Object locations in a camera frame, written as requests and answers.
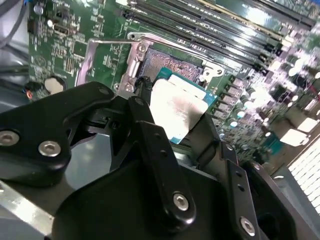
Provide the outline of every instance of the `screw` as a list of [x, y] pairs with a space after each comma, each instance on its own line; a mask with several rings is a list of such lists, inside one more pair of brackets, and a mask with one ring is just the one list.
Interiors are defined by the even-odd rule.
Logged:
[[126, 86], [125, 86], [125, 90], [129, 93], [133, 93], [134, 92], [134, 87], [128, 83]]
[[118, 91], [120, 88], [120, 84], [119, 83], [116, 83], [115, 85], [113, 85], [113, 89]]
[[181, 211], [187, 211], [188, 208], [189, 208], [189, 202], [188, 200], [186, 199], [185, 196], [183, 196], [182, 194], [180, 193], [176, 193], [174, 196], [173, 196], [173, 202], [174, 202], [174, 205], [176, 205], [176, 207], [178, 209], [180, 209]]
[[105, 95], [109, 94], [109, 91], [105, 88], [99, 88], [99, 91], [100, 91], [100, 93], [105, 94]]
[[229, 149], [230, 151], [233, 150], [232, 146], [230, 144], [226, 144], [226, 148]]
[[141, 106], [144, 105], [144, 101], [142, 101], [142, 100], [141, 100], [140, 98], [138, 98], [138, 97], [135, 98], [135, 101], [136, 101], [137, 104], [139, 104], [139, 105], [141, 105]]
[[0, 146], [12, 146], [19, 142], [19, 135], [13, 131], [0, 131]]
[[251, 237], [253, 237], [254, 235], [256, 235], [256, 230], [254, 228], [254, 226], [252, 225], [252, 223], [246, 219], [245, 217], [241, 217], [240, 218], [240, 223], [242, 228], [245, 230], [245, 232], [247, 234], [249, 234]]
[[139, 44], [138, 51], [141, 53], [145, 53], [147, 51], [147, 47], [143, 44]]
[[60, 154], [61, 147], [55, 141], [44, 141], [39, 145], [38, 150], [45, 157], [56, 157]]
[[257, 169], [257, 170], [260, 170], [260, 167], [258, 164], [256, 164], [255, 162], [252, 163], [252, 166]]

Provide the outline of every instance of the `wire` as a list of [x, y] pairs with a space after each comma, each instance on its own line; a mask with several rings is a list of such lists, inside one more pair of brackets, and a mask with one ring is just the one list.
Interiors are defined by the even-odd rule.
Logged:
[[11, 53], [12, 55], [15, 55], [16, 57], [20, 58], [21, 60], [28, 62], [29, 55], [9, 44], [5, 45], [2, 50]]
[[0, 5], [0, 18], [9, 12], [20, 0], [6, 0]]
[[12, 38], [16, 34], [19, 26], [22, 23], [22, 20], [23, 20], [23, 18], [25, 16], [26, 11], [27, 11], [27, 6], [22, 4], [18, 19], [16, 20], [15, 24], [13, 25], [13, 28], [12, 28], [11, 32], [3, 40], [0, 40], [0, 49], [5, 47], [12, 40]]

